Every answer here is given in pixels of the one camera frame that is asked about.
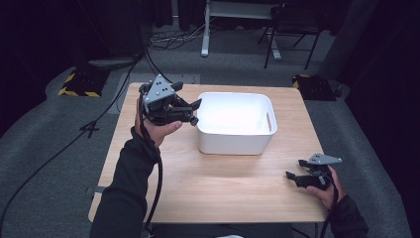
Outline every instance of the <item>wooden table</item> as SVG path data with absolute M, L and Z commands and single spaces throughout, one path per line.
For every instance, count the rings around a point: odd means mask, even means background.
M 108 186 L 120 150 L 131 139 L 140 83 L 132 83 L 115 129 L 98 186 Z M 299 91 L 295 88 L 185 84 L 178 95 L 188 102 L 202 92 L 260 93 L 271 100 L 278 126 L 259 156 L 206 155 L 198 150 L 198 132 L 188 123 L 165 138 L 160 146 L 163 186 L 153 222 L 320 222 L 322 203 L 308 194 L 285 171 L 306 175 L 298 160 L 323 153 Z M 158 168 L 149 178 L 147 200 L 152 206 Z M 101 194 L 89 211 L 92 221 Z

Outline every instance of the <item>white container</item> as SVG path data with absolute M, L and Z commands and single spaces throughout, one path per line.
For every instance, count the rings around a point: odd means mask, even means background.
M 204 154 L 259 155 L 277 131 L 265 95 L 205 92 L 198 98 L 198 149 Z

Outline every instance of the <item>chair leg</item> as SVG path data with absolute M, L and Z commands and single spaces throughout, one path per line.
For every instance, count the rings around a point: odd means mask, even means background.
M 265 36 L 265 34 L 266 34 L 266 31 L 268 31 L 268 28 L 269 28 L 269 27 L 266 27 L 266 28 L 265 28 L 265 30 L 263 30 L 262 36 L 260 37 L 258 44 L 262 42 L 263 37 L 264 37 L 264 36 Z
M 296 47 L 296 46 L 297 46 L 297 44 L 299 44 L 299 43 L 300 43 L 300 41 L 302 41 L 302 39 L 303 39 L 305 36 L 306 36 L 306 34 L 302 35 L 302 36 L 299 38 L 299 40 L 297 40 L 297 42 L 296 42 L 293 46 L 294 46 L 294 47 Z
M 263 68 L 266 68 L 266 65 L 268 64 L 268 58 L 269 58 L 269 53 L 271 52 L 271 46 L 272 46 L 272 41 L 274 40 L 274 34 L 275 34 L 275 30 L 272 29 L 271 36 L 269 38 L 268 51 L 266 52 L 265 64 L 263 65 Z
M 321 34 L 321 33 L 318 33 L 318 34 L 316 35 L 316 37 L 315 37 L 314 44 L 312 45 L 311 52 L 309 53 L 308 60 L 306 61 L 305 69 L 307 69 L 307 68 L 308 68 L 309 62 L 311 61 L 312 54 L 314 53 L 315 46 L 316 46 L 316 44 L 317 44 L 317 42 L 318 42 L 318 38 L 319 38 L 319 35 L 320 35 L 320 34 Z

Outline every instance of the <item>human hand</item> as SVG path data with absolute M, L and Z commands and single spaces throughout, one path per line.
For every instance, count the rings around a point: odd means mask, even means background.
M 334 184 L 337 187 L 337 190 L 339 192 L 339 198 L 337 200 L 337 203 L 340 202 L 343 197 L 346 195 L 343 191 L 343 188 L 340 184 L 339 177 L 337 176 L 337 172 L 330 166 L 328 168 L 331 171 L 331 175 L 334 180 Z M 326 190 L 319 189 L 315 186 L 307 186 L 306 190 L 309 191 L 314 196 L 318 197 L 322 203 L 327 207 L 329 210 L 331 210 L 331 207 L 333 205 L 333 199 L 334 199 L 334 186 L 331 184 Z
M 139 98 L 137 99 L 137 113 L 136 113 L 136 122 L 135 122 L 135 130 L 137 134 L 139 134 L 141 137 L 143 137 L 142 130 L 140 129 L 140 113 L 139 112 L 139 103 L 141 101 Z M 175 132 L 182 126 L 182 122 L 180 121 L 174 121 L 172 123 L 169 123 L 167 125 L 163 126 L 157 126 L 153 124 L 151 121 L 146 119 L 144 121 L 144 125 L 146 129 L 148 129 L 149 135 L 151 136 L 151 139 L 155 142 L 155 147 L 158 148 L 161 143 L 163 142 L 163 139 L 165 136 Z

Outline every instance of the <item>black sleeve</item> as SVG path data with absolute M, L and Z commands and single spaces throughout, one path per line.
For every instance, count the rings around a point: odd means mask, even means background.
M 121 150 L 110 186 L 102 193 L 90 237 L 141 237 L 148 209 L 146 193 L 158 150 L 147 146 L 134 128 Z
M 346 195 L 334 208 L 331 230 L 336 238 L 368 237 L 368 225 L 356 203 Z

